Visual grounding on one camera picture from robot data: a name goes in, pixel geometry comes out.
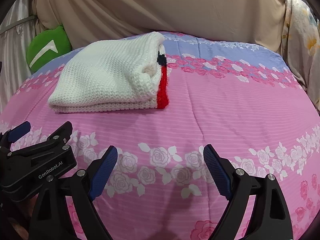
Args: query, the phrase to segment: silver screw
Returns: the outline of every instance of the silver screw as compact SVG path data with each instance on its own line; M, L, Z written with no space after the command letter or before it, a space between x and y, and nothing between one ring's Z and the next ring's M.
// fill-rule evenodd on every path
M77 175L78 175L79 177L84 176L84 175L85 175L85 170L79 170L79 171L77 171Z
M52 175L49 175L48 177L47 177L47 181L52 181L53 180L53 176Z
M275 180L276 177L273 174L268 174L268 179L270 180Z
M242 176L242 175L244 175L244 170L243 169L236 169L236 174Z

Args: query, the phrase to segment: folded sweater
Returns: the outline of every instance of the folded sweater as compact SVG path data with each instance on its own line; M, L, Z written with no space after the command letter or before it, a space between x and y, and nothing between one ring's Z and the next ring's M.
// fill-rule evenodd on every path
M65 65L49 106L62 113L165 108L163 41L152 32L88 45Z

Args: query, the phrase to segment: red knit trim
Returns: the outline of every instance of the red knit trim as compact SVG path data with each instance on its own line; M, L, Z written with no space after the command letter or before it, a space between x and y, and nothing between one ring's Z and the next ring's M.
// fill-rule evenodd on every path
M167 67L161 66L161 79L157 94L157 109L164 109L169 104L167 95Z

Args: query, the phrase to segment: green pillow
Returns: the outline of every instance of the green pillow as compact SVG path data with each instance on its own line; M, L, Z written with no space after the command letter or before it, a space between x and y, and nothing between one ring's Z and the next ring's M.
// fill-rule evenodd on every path
M63 26L39 33L27 50L27 62L34 73L56 57L72 51L71 43Z

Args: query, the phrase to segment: blue textured pad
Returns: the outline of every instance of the blue textured pad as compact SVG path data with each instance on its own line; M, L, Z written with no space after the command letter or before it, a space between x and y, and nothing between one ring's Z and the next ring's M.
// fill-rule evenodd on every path
M15 143L22 136L25 136L28 132L30 132L31 124L28 121L20 124L16 128L12 129L8 136L8 142Z
M232 197L231 180L228 174L221 166L216 155L206 146L203 150L204 162L219 190L221 196L225 196L227 200Z
M118 151L116 147L112 147L111 150L105 154L107 154L107 157L104 155L102 156L102 158L105 159L100 164L98 170L91 179L91 188L88 195L92 201L102 194L103 189L106 186L111 172L118 160Z

